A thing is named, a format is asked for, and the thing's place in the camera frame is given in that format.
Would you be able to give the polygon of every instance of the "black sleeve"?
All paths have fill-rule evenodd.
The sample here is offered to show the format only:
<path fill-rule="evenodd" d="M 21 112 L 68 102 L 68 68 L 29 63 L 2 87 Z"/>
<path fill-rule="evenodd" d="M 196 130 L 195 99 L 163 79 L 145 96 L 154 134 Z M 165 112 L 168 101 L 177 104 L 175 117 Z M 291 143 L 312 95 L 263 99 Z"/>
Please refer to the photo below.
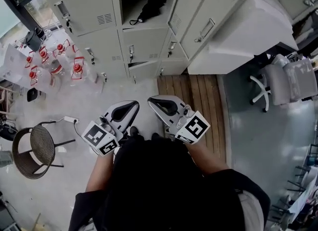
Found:
<path fill-rule="evenodd" d="M 100 208 L 106 197 L 103 190 L 78 193 L 71 216 L 69 231 L 78 231 Z"/>
<path fill-rule="evenodd" d="M 221 188 L 231 188 L 236 191 L 237 194 L 239 191 L 245 190 L 254 195 L 260 203 L 264 215 L 264 223 L 266 223 L 270 208 L 270 199 L 268 195 L 251 179 L 234 171 L 233 169 L 227 169 L 210 174 L 206 177 L 206 179 L 211 186 L 215 186 L 217 183 L 221 184 Z"/>

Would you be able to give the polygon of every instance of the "black clothing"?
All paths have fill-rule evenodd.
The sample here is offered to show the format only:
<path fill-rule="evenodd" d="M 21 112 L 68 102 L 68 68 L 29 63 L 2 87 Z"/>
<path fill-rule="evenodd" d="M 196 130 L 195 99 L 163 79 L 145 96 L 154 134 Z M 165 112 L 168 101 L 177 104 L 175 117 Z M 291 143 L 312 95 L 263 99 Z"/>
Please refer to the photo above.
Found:
<path fill-rule="evenodd" d="M 130 137 L 118 151 L 105 191 L 79 193 L 69 231 L 93 217 L 98 231 L 245 230 L 238 193 L 268 196 L 246 176 L 224 170 L 203 176 L 181 142 Z"/>

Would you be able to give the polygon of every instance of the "forearm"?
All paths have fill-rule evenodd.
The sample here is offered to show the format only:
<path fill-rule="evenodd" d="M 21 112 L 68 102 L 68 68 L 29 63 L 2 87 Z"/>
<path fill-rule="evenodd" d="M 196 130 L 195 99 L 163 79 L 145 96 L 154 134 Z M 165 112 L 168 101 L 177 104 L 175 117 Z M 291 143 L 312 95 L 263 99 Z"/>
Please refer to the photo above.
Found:
<path fill-rule="evenodd" d="M 194 162 L 204 174 L 211 174 L 225 169 L 230 169 L 226 163 L 221 161 L 200 142 L 194 145 L 186 144 L 186 146 Z"/>
<path fill-rule="evenodd" d="M 86 192 L 107 188 L 113 170 L 113 158 L 113 153 L 109 153 L 104 157 L 97 157 L 94 169 L 87 183 Z"/>

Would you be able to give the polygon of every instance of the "wooden platform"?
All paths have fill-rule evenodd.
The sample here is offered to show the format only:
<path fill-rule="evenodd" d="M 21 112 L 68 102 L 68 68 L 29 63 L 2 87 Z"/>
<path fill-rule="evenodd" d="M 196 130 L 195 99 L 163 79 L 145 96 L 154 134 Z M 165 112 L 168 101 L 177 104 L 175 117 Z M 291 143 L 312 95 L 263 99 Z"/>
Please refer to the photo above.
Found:
<path fill-rule="evenodd" d="M 158 77 L 160 95 L 176 95 L 211 124 L 202 142 L 226 161 L 225 129 L 221 98 L 216 76 L 181 75 Z"/>

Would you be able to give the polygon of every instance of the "white marker cube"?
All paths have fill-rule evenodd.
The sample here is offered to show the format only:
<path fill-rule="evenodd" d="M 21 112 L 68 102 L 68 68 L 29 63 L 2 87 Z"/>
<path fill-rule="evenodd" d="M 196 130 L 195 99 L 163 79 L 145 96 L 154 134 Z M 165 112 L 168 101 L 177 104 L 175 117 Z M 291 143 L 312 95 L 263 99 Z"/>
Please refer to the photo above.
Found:
<path fill-rule="evenodd" d="M 194 115 L 187 119 L 186 124 L 175 134 L 175 138 L 180 139 L 189 144 L 195 144 L 207 132 L 210 124 L 207 120 L 196 111 Z"/>
<path fill-rule="evenodd" d="M 105 156 L 119 146 L 116 137 L 91 121 L 81 136 L 99 155 Z"/>

